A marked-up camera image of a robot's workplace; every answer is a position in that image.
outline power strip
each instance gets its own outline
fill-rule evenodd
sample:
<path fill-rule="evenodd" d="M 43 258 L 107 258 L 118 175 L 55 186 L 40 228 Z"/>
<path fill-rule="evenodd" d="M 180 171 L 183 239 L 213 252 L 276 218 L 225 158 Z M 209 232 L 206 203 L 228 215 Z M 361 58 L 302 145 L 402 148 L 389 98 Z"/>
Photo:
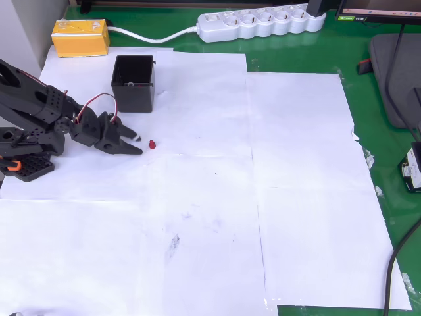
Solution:
<path fill-rule="evenodd" d="M 266 37 L 319 31 L 326 13 L 313 17 L 305 9 L 307 4 L 268 7 L 238 11 L 205 13 L 197 19 L 197 33 L 206 43 L 232 41 L 237 38 Z"/>

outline yellow box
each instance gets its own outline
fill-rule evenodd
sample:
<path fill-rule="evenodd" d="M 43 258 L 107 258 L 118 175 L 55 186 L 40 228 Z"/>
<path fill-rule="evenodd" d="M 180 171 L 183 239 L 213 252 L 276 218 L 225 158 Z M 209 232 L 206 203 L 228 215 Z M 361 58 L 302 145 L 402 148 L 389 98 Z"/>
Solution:
<path fill-rule="evenodd" d="M 59 57 L 106 55 L 110 46 L 105 20 L 58 20 L 51 38 Z"/>

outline red cap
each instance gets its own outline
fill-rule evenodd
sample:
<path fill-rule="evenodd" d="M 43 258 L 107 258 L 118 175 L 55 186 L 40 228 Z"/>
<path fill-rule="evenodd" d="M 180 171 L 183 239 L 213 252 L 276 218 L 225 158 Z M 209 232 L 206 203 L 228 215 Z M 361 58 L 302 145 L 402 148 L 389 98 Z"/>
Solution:
<path fill-rule="evenodd" d="M 153 140 L 149 140 L 149 148 L 155 149 L 157 147 L 156 143 Z"/>

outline white wall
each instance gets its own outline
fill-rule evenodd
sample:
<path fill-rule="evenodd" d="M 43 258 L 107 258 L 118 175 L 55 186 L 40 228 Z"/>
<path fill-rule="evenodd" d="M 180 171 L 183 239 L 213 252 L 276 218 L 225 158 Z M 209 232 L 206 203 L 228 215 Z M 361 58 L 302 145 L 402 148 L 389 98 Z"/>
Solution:
<path fill-rule="evenodd" d="M 0 0 L 0 59 L 39 77 L 68 0 Z"/>

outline green table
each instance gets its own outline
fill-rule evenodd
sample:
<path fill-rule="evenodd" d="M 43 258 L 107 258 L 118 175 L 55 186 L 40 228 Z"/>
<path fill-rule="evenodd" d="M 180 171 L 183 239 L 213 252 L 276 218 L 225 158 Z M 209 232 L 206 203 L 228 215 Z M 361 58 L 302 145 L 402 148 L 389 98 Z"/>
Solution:
<path fill-rule="evenodd" d="M 147 38 L 164 38 L 194 26 L 202 13 L 224 9 L 169 9 L 135 7 L 93 7 L 81 15 L 78 7 L 69 7 L 68 19 L 107 18 L 115 26 Z M 158 25 L 165 21 L 168 27 Z M 355 122 L 360 144 L 374 155 L 371 176 L 382 189 L 379 197 L 387 229 L 396 245 L 421 216 L 421 194 L 406 191 L 397 164 L 410 149 L 412 136 L 390 125 L 373 74 L 358 76 L 356 65 L 369 58 L 368 45 L 376 34 L 397 33 L 398 25 L 371 28 L 354 22 L 335 21 L 335 12 L 328 13 L 323 29 L 317 33 L 287 34 L 268 38 L 237 39 L 221 43 L 204 43 L 199 36 L 187 34 L 168 43 L 151 45 L 112 32 L 112 46 L 173 47 L 175 51 L 192 53 L 244 53 L 251 72 L 317 72 L 339 74 Z M 408 26 L 406 32 L 421 32 L 419 26 Z M 392 311 L 391 315 L 421 315 L 421 231 L 410 239 L 399 255 L 401 272 L 407 273 L 414 290 L 409 291 L 413 312 Z M 379 262 L 384 269 L 386 262 Z M 338 309 L 327 307 L 280 306 L 282 315 L 381 315 L 382 310 Z"/>

